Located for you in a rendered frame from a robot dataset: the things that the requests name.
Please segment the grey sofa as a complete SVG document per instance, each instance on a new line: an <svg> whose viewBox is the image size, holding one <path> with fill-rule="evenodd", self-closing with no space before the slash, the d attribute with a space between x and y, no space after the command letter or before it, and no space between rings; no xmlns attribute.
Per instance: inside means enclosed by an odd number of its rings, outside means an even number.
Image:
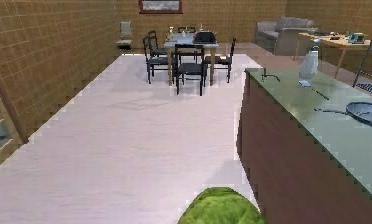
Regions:
<svg viewBox="0 0 372 224"><path fill-rule="evenodd" d="M280 16L256 23L254 43L276 56L304 56L310 40L300 39L298 34L310 31L317 31L313 20Z"/></svg>

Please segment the black handled spatula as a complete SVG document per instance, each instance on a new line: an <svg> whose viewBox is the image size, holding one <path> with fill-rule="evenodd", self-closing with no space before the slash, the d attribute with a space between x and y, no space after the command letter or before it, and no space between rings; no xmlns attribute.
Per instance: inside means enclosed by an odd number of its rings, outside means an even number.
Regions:
<svg viewBox="0 0 372 224"><path fill-rule="evenodd" d="M321 93L319 90L315 89L313 87L312 84L310 84L308 81L306 80L300 80L298 81L298 83L302 86L302 87L305 87L305 88L309 88L311 89L312 91L314 91L315 93L319 94L321 97L323 97L325 100L329 100L329 97L327 97L325 94Z"/></svg>

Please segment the grey frying pan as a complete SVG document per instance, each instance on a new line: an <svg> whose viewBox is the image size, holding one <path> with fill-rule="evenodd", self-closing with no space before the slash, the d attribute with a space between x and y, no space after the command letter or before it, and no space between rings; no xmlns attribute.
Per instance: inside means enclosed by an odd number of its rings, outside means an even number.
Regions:
<svg viewBox="0 0 372 224"><path fill-rule="evenodd" d="M372 127L372 103L370 102L350 102L344 111L334 109L321 109L320 111L348 115L359 123Z"/></svg>

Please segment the grey wall shelf unit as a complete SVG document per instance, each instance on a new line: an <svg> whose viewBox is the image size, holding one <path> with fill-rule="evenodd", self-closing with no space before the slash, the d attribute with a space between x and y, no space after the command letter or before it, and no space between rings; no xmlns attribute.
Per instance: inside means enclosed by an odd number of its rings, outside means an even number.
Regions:
<svg viewBox="0 0 372 224"><path fill-rule="evenodd" d="M119 49L130 49L132 46L131 22L120 22L120 39L116 42Z"/></svg>

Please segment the black counter faucet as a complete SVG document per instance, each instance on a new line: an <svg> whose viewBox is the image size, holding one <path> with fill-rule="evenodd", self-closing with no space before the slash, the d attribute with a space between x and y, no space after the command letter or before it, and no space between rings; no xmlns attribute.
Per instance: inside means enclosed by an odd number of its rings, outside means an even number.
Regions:
<svg viewBox="0 0 372 224"><path fill-rule="evenodd" d="M273 77L278 82L281 82L281 80L280 80L280 78L278 76L276 76L274 74L268 74L267 73L267 69L264 67L264 68L262 68L262 72L261 72L261 81L264 82L267 77Z"/></svg>

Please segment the red framed wall picture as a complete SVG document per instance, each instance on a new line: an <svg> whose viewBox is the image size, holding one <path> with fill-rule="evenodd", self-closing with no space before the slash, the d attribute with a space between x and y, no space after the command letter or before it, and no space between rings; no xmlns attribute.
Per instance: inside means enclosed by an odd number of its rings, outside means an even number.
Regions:
<svg viewBox="0 0 372 224"><path fill-rule="evenodd" d="M139 7L142 14L179 14L182 0L139 0Z"/></svg>

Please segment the brown kitchen counter green top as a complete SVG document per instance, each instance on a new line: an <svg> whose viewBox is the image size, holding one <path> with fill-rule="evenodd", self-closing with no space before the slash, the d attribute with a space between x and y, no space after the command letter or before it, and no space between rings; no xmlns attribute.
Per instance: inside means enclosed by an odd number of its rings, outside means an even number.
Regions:
<svg viewBox="0 0 372 224"><path fill-rule="evenodd" d="M371 96L319 73L245 71L238 154L266 224L372 224L372 127L344 111Z"/></svg>

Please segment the white spray bottle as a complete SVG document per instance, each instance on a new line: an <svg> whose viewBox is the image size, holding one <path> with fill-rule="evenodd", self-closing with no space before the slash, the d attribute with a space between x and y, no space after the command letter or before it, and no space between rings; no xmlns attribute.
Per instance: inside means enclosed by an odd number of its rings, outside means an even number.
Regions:
<svg viewBox="0 0 372 224"><path fill-rule="evenodd" d="M302 80L310 80L317 74L319 65L319 43L321 40L316 38L313 39L312 42L313 44L300 66L299 77Z"/></svg>

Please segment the glass door wooden cabinet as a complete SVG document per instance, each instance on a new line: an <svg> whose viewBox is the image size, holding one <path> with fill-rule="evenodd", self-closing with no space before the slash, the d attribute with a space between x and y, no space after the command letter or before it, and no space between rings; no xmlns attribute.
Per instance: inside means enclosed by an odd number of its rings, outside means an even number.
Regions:
<svg viewBox="0 0 372 224"><path fill-rule="evenodd" d="M21 130L10 97L0 80L0 165L27 142L28 138Z"/></svg>

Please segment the light wooden side table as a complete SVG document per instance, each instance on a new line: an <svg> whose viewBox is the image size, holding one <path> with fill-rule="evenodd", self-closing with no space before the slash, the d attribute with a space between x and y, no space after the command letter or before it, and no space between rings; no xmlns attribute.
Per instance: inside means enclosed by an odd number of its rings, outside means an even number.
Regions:
<svg viewBox="0 0 372 224"><path fill-rule="evenodd" d="M341 51L340 57L338 59L338 64L335 69L335 76L338 76L339 70L343 63L344 57L349 51L371 51L372 50L372 40L364 40L361 43L349 43L345 35L340 35L338 40L332 40L330 36L315 36L309 33L299 33L298 41L296 46L296 51L293 59L298 57L298 50L300 47L300 41L304 38L309 38L313 42L318 42L319 44L324 44L329 47L337 48Z"/></svg>

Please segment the black basket on table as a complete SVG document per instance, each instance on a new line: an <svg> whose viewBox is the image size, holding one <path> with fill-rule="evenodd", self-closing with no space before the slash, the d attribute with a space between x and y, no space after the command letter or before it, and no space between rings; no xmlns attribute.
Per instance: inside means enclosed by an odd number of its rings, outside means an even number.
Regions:
<svg viewBox="0 0 372 224"><path fill-rule="evenodd" d="M194 44L215 44L216 37L211 31L200 31L193 36Z"/></svg>

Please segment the teal box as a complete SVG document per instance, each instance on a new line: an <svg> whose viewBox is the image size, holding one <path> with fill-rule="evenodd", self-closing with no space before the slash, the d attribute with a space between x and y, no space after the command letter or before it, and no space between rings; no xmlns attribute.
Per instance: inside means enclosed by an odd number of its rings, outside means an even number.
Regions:
<svg viewBox="0 0 372 224"><path fill-rule="evenodd" d="M348 42L352 44L363 44L365 42L365 35L363 33L351 33Z"/></svg>

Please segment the green lettuce head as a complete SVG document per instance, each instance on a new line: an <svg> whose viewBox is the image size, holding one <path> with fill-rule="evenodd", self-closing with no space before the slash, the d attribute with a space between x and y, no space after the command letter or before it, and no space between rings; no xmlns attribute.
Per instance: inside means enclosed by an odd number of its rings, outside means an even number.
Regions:
<svg viewBox="0 0 372 224"><path fill-rule="evenodd" d="M209 187L185 209L177 224L266 224L261 212L230 187Z"/></svg>

